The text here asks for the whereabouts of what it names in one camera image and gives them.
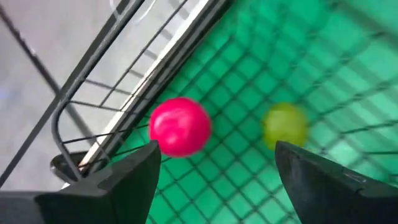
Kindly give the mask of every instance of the gray floor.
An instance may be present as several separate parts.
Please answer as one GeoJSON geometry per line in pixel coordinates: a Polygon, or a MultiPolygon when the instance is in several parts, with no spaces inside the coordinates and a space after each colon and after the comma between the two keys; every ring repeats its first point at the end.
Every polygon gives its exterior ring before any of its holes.
{"type": "MultiPolygon", "coordinates": [[[[151,1],[147,0],[138,16],[145,11],[151,1]]],[[[138,26],[130,23],[90,74],[90,79],[114,85],[161,23],[172,13],[170,2],[176,1],[157,1],[138,26]]],[[[109,0],[0,0],[0,2],[60,86],[111,15],[109,0]]],[[[185,10],[188,12],[192,10],[197,2],[197,0],[189,1],[185,10]]],[[[186,14],[181,13],[173,19],[167,30],[174,33],[185,16],[186,14]]],[[[158,54],[167,42],[166,38],[159,38],[151,45],[150,50],[158,54]]],[[[144,56],[133,69],[144,73],[153,61],[153,58],[144,56]]],[[[0,67],[2,68],[0,172],[2,172],[54,95],[2,22],[0,22],[0,67]]],[[[127,76],[119,88],[132,91],[137,81],[137,77],[127,76]]],[[[98,103],[106,93],[103,88],[84,84],[74,100],[98,103]]],[[[125,98],[125,95],[113,94],[106,102],[106,106],[119,108],[125,98]]],[[[96,134],[101,132],[114,114],[84,106],[77,106],[76,110],[96,134]]],[[[79,130],[66,113],[62,115],[59,127],[64,140],[81,137],[79,130]]],[[[73,150],[88,150],[89,147],[87,142],[71,146],[73,150]]],[[[56,154],[59,154],[59,151],[52,139],[50,122],[48,122],[2,190],[58,190],[63,182],[49,170],[49,162],[56,154]]]]}

